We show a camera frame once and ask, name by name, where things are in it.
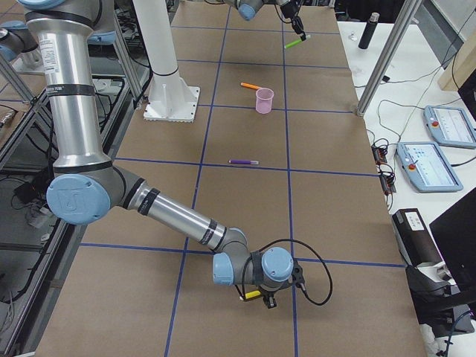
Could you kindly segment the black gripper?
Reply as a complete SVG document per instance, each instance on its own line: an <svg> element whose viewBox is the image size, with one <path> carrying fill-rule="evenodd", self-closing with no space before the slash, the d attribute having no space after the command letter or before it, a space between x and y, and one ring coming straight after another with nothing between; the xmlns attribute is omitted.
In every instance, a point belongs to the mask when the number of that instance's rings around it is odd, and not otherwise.
<svg viewBox="0 0 476 357"><path fill-rule="evenodd" d="M268 309L273 309L277 306L277 301L274 297L276 293L281 290L289 289L292 285L291 284L283 284L282 286L271 290L269 287L259 286L258 291L263 296L263 302Z"/></svg>
<svg viewBox="0 0 476 357"><path fill-rule="evenodd" d="M300 18L295 18L300 9L300 2L298 0L279 0L278 7L282 13L283 22L291 21L292 29L300 37L301 40L306 40L308 36L302 28L302 21Z"/></svg>

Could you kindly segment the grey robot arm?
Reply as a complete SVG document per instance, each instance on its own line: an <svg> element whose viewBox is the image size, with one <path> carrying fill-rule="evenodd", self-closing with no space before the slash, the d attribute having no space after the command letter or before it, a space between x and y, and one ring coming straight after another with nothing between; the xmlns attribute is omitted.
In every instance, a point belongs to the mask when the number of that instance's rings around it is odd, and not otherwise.
<svg viewBox="0 0 476 357"><path fill-rule="evenodd" d="M136 210L209 248L214 283L239 293L256 286L268 308L276 306L276 292L303 289L302 267L279 242L249 250L240 229L178 203L105 154L87 42L111 23L112 3L24 1L23 7L39 40L59 151L47 190L50 210L74 225L95 222L116 206Z"/></svg>
<svg viewBox="0 0 476 357"><path fill-rule="evenodd" d="M222 3L236 9L246 21L251 21L265 4L273 4L278 18L283 23L289 23L294 32L302 39L306 39L306 32L299 16L303 1L295 0L225 0Z"/></svg>

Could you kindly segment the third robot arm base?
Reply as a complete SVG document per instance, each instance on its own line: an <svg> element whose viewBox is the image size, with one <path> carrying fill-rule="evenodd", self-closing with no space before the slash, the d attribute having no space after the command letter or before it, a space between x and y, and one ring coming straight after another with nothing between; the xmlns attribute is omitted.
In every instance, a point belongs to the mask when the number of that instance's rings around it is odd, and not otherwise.
<svg viewBox="0 0 476 357"><path fill-rule="evenodd" d="M28 26L19 20L1 23L1 56L8 62L20 57L29 69L42 66L39 44Z"/></svg>

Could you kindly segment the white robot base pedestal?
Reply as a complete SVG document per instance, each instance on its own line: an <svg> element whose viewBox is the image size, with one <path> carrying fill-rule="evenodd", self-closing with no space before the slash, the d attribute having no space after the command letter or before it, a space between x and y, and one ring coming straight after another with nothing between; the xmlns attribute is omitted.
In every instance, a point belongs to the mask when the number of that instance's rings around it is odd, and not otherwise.
<svg viewBox="0 0 476 357"><path fill-rule="evenodd" d="M136 0L133 5L152 69L144 118L194 121L200 88L188 86L179 73L165 0Z"/></svg>

